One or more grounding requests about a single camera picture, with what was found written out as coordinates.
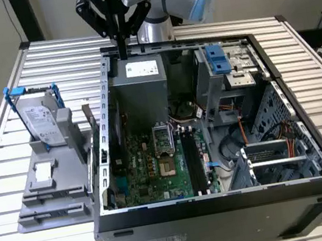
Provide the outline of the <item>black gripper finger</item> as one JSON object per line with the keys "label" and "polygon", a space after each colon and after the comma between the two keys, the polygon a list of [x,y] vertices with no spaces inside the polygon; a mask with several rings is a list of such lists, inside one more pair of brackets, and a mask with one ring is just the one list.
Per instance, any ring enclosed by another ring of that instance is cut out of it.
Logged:
{"label": "black gripper finger", "polygon": [[130,35],[137,34],[140,26],[142,25],[142,22],[144,22],[148,12],[150,11],[150,8],[150,1],[144,0],[137,4],[133,14],[129,17],[127,21],[125,21],[125,14],[128,10],[127,7],[118,14],[125,59],[127,59],[126,40],[130,37]]}
{"label": "black gripper finger", "polygon": [[104,18],[101,17],[91,6],[90,0],[76,0],[75,11],[98,35],[113,40],[120,59],[126,60],[124,40],[112,15],[105,14]]}

